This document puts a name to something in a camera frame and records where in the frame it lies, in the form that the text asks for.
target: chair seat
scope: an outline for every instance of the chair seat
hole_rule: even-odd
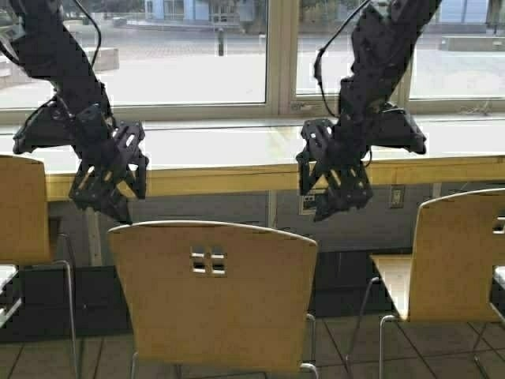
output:
[[[409,288],[411,255],[371,255],[373,263],[391,297],[398,315],[403,321],[409,316]]]

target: black robotic arm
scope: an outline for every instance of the black robotic arm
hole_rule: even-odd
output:
[[[341,81],[339,120],[309,120],[301,131],[305,149],[297,156],[300,193],[324,176],[315,221],[362,208],[372,197],[362,159],[373,145],[425,154],[426,138],[405,110],[389,103],[412,58],[423,27],[442,0],[366,1],[352,33],[353,75]],[[314,77],[322,88],[321,58]],[[310,163],[316,161],[311,170]]]
[[[148,158],[138,146],[144,139],[141,123],[119,122],[113,116],[105,86],[62,22],[61,0],[9,2],[17,22],[3,32],[2,52],[55,90],[14,136],[14,153],[72,145],[81,162],[69,197],[80,209],[91,207],[132,223],[118,184],[125,182],[138,198],[145,198]]]

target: building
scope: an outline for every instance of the building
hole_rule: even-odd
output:
[[[255,18],[254,0],[146,0],[145,12],[152,20],[239,24]]]

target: electrical outlet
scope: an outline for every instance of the electrical outlet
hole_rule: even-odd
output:
[[[405,201],[405,186],[391,186],[389,208],[403,208]]]
[[[299,214],[300,215],[315,215],[316,214],[316,198],[324,193],[324,189],[313,189],[309,194],[300,196]]]

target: chair back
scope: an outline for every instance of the chair back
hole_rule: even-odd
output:
[[[117,227],[108,238],[140,358],[298,371],[313,240],[189,221]]]
[[[505,265],[501,216],[505,189],[421,205],[410,277],[411,321],[497,321],[489,293],[494,267]]]
[[[0,156],[0,178],[0,264],[52,262],[43,163]]]

